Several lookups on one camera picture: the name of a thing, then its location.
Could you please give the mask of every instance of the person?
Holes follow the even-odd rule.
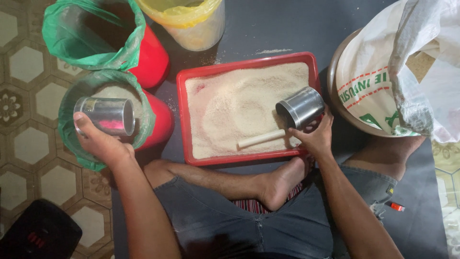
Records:
[[[316,158],[326,197],[312,183],[285,203],[306,176],[300,157],[252,175],[167,160],[154,160],[142,170],[131,145],[99,131],[84,113],[75,113],[74,121],[86,135],[78,135],[82,147],[113,173],[130,258],[323,259],[333,253],[331,225],[349,252],[339,256],[403,258],[378,216],[424,137],[375,137],[338,165],[331,152],[333,116],[326,108],[312,132],[289,129]],[[240,199],[258,199],[272,212],[255,214],[230,202]]]

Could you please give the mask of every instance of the stainless steel cup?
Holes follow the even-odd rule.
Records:
[[[305,87],[275,105],[278,115],[286,118],[287,128],[302,130],[324,111],[319,93]]]
[[[130,99],[81,97],[75,104],[76,112],[85,113],[96,128],[112,136],[131,136],[134,131],[134,108]]]

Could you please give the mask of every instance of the gray jeans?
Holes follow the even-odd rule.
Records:
[[[379,215],[396,180],[359,168],[341,169]],[[321,189],[321,181],[312,183],[268,214],[245,211],[219,193],[180,177],[154,191],[171,220],[184,258],[238,258],[268,252],[323,259],[333,255],[333,250],[336,256],[344,256],[343,243],[333,239]]]

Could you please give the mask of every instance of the green plastic bag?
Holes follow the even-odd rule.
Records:
[[[126,71],[138,65],[145,26],[134,0],[57,0],[42,34],[51,55],[72,66]]]
[[[156,115],[153,113],[147,96],[143,93],[137,78],[130,72],[124,73],[116,70],[100,70],[92,72],[78,80],[64,95],[59,107],[57,129],[64,145],[77,157],[78,163],[93,171],[100,171],[106,164],[99,161],[95,156],[86,152],[80,145],[74,125],[74,107],[78,99],[83,96],[91,96],[106,83],[118,82],[131,85],[139,94],[142,101],[143,116],[140,119],[139,134],[134,138],[134,149],[142,146],[148,136],[152,134]]]

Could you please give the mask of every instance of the black device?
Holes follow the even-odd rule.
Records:
[[[0,240],[0,259],[69,259],[81,235],[63,210],[35,200]]]

